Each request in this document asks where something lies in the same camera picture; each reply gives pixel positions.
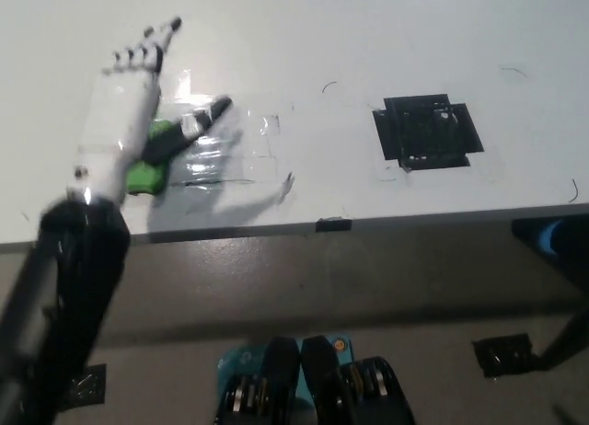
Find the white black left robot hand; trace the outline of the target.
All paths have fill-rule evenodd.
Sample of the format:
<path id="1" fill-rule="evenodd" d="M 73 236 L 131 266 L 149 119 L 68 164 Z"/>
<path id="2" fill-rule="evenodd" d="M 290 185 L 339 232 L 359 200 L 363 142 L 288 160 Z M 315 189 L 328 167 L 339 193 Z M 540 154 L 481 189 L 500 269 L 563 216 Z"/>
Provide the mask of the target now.
<path id="1" fill-rule="evenodd" d="M 160 102 L 160 75 L 172 38 L 182 20 L 174 17 L 143 37 L 112 52 L 95 81 L 77 146 L 71 200 L 92 205 L 108 201 L 120 207 L 127 193 L 129 170 L 138 161 L 158 164 L 205 135 L 232 107 L 227 96 L 179 120 L 179 130 L 165 132 L 154 143 L 148 133 Z"/>

